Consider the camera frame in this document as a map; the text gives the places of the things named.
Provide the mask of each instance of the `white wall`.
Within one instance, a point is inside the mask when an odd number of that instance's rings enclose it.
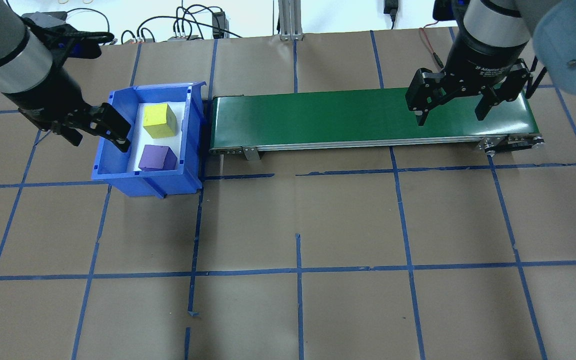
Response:
[[[66,11],[86,7],[103,12],[110,20],[110,31],[119,37],[123,30],[137,29],[144,20],[160,15],[174,16],[180,0],[93,0],[84,4],[82,0],[68,0],[59,4],[57,0],[9,0],[14,12]],[[275,34],[277,0],[184,0],[184,5],[200,3],[219,6],[226,11],[230,30],[242,37],[263,37]],[[409,29],[432,23],[434,0],[400,0],[395,28]],[[391,19],[383,14],[384,0],[302,0],[301,16],[304,33],[359,32],[391,28]],[[212,24],[209,13],[195,15],[200,23]],[[74,11],[68,22],[78,30],[101,31],[106,29],[103,17],[92,11]],[[147,23],[157,41],[173,36],[174,19],[156,19]],[[454,27],[455,22],[442,22],[439,26]],[[210,28],[204,27],[204,35],[210,37]]]

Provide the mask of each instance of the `purple cube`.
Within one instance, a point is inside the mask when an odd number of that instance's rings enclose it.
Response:
[[[177,156],[168,146],[146,145],[139,160],[139,169],[143,171],[175,170],[176,163]]]

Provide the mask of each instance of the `yellow cube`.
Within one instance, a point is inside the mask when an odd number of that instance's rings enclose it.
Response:
[[[174,137],[177,134],[177,117],[168,104],[144,106],[143,129],[153,139]]]

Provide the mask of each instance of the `metal post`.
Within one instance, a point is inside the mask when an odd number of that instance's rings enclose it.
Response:
[[[304,39],[302,0],[279,0],[279,38],[282,41]]]

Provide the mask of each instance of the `red wire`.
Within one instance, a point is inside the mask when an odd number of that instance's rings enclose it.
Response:
[[[425,37],[425,41],[428,43],[428,47],[430,48],[430,53],[434,53],[435,50],[432,46],[432,44],[430,44],[430,39],[428,39],[428,35],[426,34],[426,31],[424,30],[427,27],[431,27],[432,25],[437,25],[439,23],[439,21],[435,21],[432,23],[426,23],[426,25],[423,25],[423,27],[419,27],[419,31],[421,32],[421,34],[423,34],[423,37]]]

